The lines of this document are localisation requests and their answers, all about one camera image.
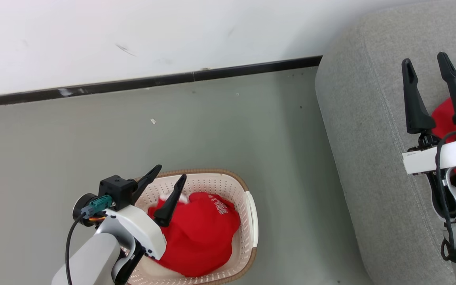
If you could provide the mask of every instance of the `basket handle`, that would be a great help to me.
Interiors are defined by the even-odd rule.
[[[253,241],[253,247],[258,246],[258,213],[257,213],[257,206],[255,204],[255,200],[253,199],[253,195],[249,191],[246,191],[246,206],[247,206],[247,214],[249,216],[249,220],[251,221],[251,225],[249,227],[249,231],[251,234],[251,239]]]

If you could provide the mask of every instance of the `red cloth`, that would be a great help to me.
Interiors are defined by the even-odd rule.
[[[456,125],[453,124],[451,119],[454,115],[453,103],[451,98],[448,97],[445,102],[441,103],[434,112],[432,112],[432,117],[436,121],[436,128],[432,130],[434,135],[439,138],[443,138],[449,132],[456,131]],[[450,143],[456,140],[456,135],[449,137],[446,142]]]
[[[170,226],[161,228],[166,251],[157,263],[186,277],[199,277],[223,266],[232,255],[232,239],[240,226],[235,206],[219,195],[193,193],[179,202]],[[149,208],[153,217],[164,201]]]

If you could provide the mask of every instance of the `gray fabric upholstery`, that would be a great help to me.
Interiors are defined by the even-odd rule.
[[[452,285],[424,175],[405,173],[401,62],[429,112],[448,97],[437,53],[456,67],[456,0],[397,7],[348,28],[324,55],[316,92],[367,272],[376,285]]]

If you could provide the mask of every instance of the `white plastic basket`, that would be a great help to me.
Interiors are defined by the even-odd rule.
[[[211,274],[202,277],[184,277],[166,269],[150,258],[143,258],[129,279],[131,285],[218,285],[242,277],[255,261],[258,245],[258,216],[255,201],[246,183],[240,177],[224,169],[192,169],[160,173],[147,186],[135,206],[147,212],[157,204],[161,194],[173,191],[182,174],[188,175],[182,192],[189,196],[195,192],[217,194],[235,204],[240,216],[240,228],[232,241],[232,256],[228,263]]]

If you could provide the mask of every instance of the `brown basket rim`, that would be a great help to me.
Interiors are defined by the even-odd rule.
[[[228,175],[230,177],[233,177],[235,180],[237,180],[237,182],[239,182],[240,185],[242,185],[242,188],[244,189],[244,191],[246,191],[246,192],[249,191],[249,189],[246,185],[246,182],[244,182],[244,180],[242,180],[242,178],[239,177],[239,175],[236,175],[235,173],[233,173],[229,170],[226,170],[226,169],[222,169],[222,168],[195,168],[195,169],[165,171],[163,173],[160,173],[157,178],[169,177],[169,176],[174,176],[174,175],[183,175],[183,174],[188,175],[188,174],[203,174],[203,173]],[[206,283],[198,283],[198,284],[221,285],[221,284],[226,284],[226,283],[235,281],[247,273],[247,271],[251,268],[251,266],[255,262],[256,257],[257,257],[257,248],[253,247],[253,249],[251,250],[251,255],[249,256],[249,261],[247,262],[246,266],[244,266],[244,268],[241,271],[239,271],[237,274],[232,275],[230,277],[221,278],[221,279],[218,279],[215,281],[208,281]]]

